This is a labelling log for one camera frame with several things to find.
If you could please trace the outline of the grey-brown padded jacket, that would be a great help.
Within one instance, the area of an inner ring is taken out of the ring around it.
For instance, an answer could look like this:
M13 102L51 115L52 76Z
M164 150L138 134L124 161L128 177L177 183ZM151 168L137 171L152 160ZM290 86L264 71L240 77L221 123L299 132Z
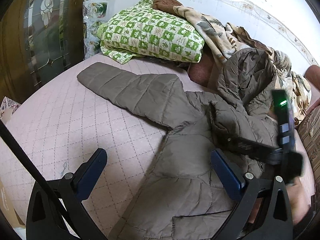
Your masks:
M190 92L174 74L138 75L103 63L78 74L98 96L168 128L146 180L111 239L210 239L233 208L210 153L242 137L276 146L267 116L276 70L268 54L242 49L224 65L217 92Z

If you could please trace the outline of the red-brown headboard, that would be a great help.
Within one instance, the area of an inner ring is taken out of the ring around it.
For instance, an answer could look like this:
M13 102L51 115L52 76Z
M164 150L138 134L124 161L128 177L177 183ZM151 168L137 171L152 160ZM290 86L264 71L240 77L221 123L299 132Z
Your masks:
M320 92L320 67L317 65L311 65L305 72L304 77L308 82Z

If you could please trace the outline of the pink quilted bed cover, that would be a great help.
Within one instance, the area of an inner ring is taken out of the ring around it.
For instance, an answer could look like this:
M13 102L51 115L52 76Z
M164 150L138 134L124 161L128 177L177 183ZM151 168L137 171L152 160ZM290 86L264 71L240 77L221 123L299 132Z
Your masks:
M174 67L145 60L130 60L126 64L111 59L100 62L92 57L38 90L1 126L1 178L25 224L36 182L50 194L52 189L47 181L74 173L98 148L106 151L107 164L82 204L102 233L111 239L111 230L146 180L169 130L114 105L82 85L78 74L95 63L138 75L174 74L185 91L207 91L197 87L184 70ZM226 146L218 149L242 173L250 172L255 178L264 179L265 163L230 152Z

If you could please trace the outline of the beige leaf-print blanket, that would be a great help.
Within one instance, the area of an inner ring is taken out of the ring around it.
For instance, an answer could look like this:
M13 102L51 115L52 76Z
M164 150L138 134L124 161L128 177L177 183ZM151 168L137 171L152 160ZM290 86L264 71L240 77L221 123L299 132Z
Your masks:
M291 100L295 125L303 121L311 102L311 86L302 75L292 70L292 63L284 52L252 39L243 27L231 23L223 25L216 18L197 12L193 8L180 5L174 6L173 11L196 29L219 64L225 64L232 55L245 48L265 51L278 76L276 87L286 90Z

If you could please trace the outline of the green white patterned pillow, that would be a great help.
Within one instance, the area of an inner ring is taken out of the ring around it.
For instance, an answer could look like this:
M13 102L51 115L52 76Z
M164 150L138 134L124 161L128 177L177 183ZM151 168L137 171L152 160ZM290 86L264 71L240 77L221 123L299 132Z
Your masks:
M198 63L204 39L186 20L153 9L153 1L140 0L100 25L101 52L120 64L141 56Z

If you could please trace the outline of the wooden glass-door wardrobe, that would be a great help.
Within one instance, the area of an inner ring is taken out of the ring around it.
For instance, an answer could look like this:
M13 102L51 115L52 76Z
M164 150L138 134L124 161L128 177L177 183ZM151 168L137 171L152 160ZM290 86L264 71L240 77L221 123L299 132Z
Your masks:
M23 103L84 59L83 0L1 2L1 98Z

